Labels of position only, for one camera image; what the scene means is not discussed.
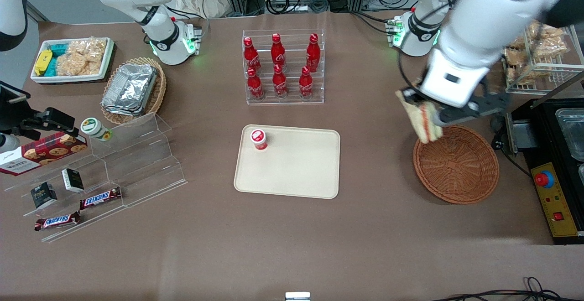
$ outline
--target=brown table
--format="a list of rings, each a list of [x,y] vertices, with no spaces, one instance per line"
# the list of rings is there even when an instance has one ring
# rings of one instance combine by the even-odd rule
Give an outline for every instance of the brown table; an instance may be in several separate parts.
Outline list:
[[[390,17],[395,13],[385,14]],[[322,27],[326,102],[250,107],[241,76],[242,29]],[[116,67],[150,56],[135,23],[40,25],[40,39],[111,37]],[[407,60],[415,78],[424,58]],[[3,195],[3,300],[283,299],[423,301],[455,293],[524,288],[524,276],[566,297],[582,292],[582,246],[553,246],[530,179],[502,154],[494,193],[476,205],[430,194],[412,166],[415,140],[394,91],[396,51],[348,14],[220,19],[201,54],[164,66],[159,111],[188,184],[55,243],[41,243],[18,197]],[[31,104],[77,120],[100,117],[102,83],[42,87]],[[332,200],[240,193],[233,187],[247,124],[337,130],[339,194]],[[488,140],[488,120],[468,124]]]

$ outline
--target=control panel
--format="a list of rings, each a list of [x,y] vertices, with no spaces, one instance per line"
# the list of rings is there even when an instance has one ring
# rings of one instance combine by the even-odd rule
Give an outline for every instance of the control panel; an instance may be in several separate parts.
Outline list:
[[[532,176],[552,236],[578,236],[576,224],[574,224],[551,162],[533,168]]]

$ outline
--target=foil container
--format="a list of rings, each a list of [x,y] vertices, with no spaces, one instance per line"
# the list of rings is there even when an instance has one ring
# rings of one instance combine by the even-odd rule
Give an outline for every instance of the foil container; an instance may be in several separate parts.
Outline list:
[[[140,116],[154,88],[156,68],[148,64],[125,64],[115,73],[102,107],[114,114]]]

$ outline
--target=brown wicker basket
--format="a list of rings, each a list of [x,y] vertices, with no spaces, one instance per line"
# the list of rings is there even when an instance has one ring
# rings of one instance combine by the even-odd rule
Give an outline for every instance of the brown wicker basket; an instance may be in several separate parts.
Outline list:
[[[419,140],[413,164],[424,186],[440,199],[472,204],[486,199],[499,182],[499,162],[490,144],[472,129],[444,128],[432,143]]]
[[[108,83],[106,84],[106,87],[104,90],[104,95],[108,91],[115,73],[117,73],[117,70],[119,70],[119,68],[124,64],[138,64],[138,65],[149,64],[150,66],[156,68],[156,70],[158,71],[158,75],[156,75],[156,79],[154,81],[155,84],[154,84],[154,87],[152,89],[152,93],[150,94],[150,100],[148,101],[148,105],[146,105],[146,111],[144,112],[144,114],[158,112],[160,105],[162,105],[162,99],[164,98],[164,93],[167,91],[167,78],[164,75],[164,72],[163,72],[160,64],[158,64],[155,60],[152,60],[150,58],[143,58],[143,57],[134,58],[134,59],[130,59],[129,61],[124,62],[123,64],[119,65],[118,68],[116,68],[115,71],[113,73],[111,73],[110,78],[108,79]],[[104,116],[106,117],[106,119],[108,119],[108,121],[113,123],[113,124],[119,124],[119,125],[125,124],[131,120],[134,120],[135,118],[138,118],[138,116],[113,114],[113,113],[106,111],[104,108],[102,108],[102,112],[104,113]]]

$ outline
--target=black box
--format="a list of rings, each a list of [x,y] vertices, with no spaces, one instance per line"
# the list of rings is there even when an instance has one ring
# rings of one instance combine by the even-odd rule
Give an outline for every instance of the black box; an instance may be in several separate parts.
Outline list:
[[[48,182],[42,183],[40,186],[31,190],[33,201],[37,209],[42,209],[57,201],[57,195]]]

